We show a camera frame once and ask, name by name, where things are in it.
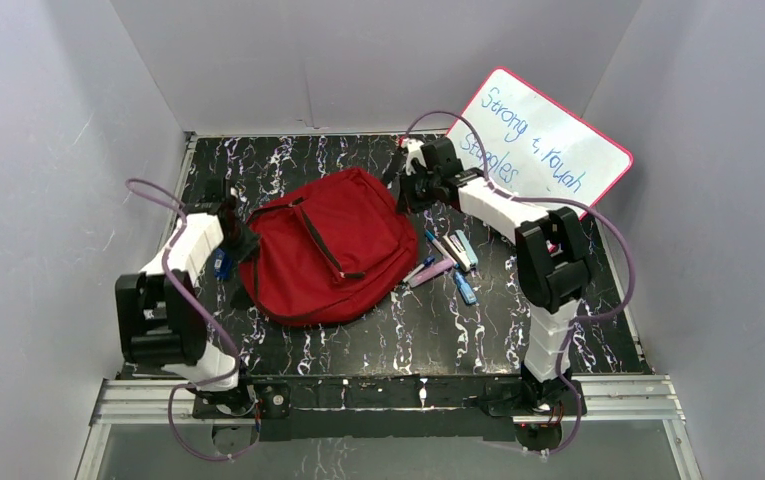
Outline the small blue stapler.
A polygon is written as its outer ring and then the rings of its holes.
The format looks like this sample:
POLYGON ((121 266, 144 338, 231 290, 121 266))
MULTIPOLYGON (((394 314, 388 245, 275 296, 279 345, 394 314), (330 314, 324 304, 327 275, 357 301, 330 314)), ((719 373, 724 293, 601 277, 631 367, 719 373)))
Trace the small blue stapler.
POLYGON ((455 270, 453 273, 453 279, 464 303, 466 305, 475 305, 478 300, 466 276, 459 270, 455 270))

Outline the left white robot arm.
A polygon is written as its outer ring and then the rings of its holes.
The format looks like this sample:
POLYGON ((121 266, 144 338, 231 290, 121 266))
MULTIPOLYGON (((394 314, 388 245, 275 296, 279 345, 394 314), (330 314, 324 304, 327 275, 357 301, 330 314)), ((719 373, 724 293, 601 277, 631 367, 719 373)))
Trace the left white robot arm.
POLYGON ((138 272, 115 283, 123 357, 178 375, 186 379, 185 389, 244 416, 255 407, 257 391, 244 377, 237 347, 195 289, 216 251, 228 261, 247 260, 260 237, 238 219, 238 194, 225 179, 210 181, 196 201, 169 194, 162 204, 178 216, 171 237, 138 272))

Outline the red backpack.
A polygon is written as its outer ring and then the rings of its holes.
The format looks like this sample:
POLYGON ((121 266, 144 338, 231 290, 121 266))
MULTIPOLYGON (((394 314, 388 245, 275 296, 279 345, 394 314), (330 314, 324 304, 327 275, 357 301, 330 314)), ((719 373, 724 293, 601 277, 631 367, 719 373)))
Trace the red backpack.
POLYGON ((253 211, 258 249, 237 263, 240 305, 281 325, 354 321, 416 265, 418 240, 386 186, 361 168, 310 182, 253 211))

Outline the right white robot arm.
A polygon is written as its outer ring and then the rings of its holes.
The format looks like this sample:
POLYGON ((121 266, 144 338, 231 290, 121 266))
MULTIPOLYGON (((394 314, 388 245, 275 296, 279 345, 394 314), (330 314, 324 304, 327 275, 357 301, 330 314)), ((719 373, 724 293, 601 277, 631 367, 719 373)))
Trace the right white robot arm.
POLYGON ((548 413, 568 391, 569 343, 582 297, 592 279, 578 215, 514 200, 478 168, 465 168, 451 140, 399 141, 383 181, 398 181, 397 208, 418 213, 444 203, 512 242, 519 289, 530 305, 529 345, 516 400, 548 413))

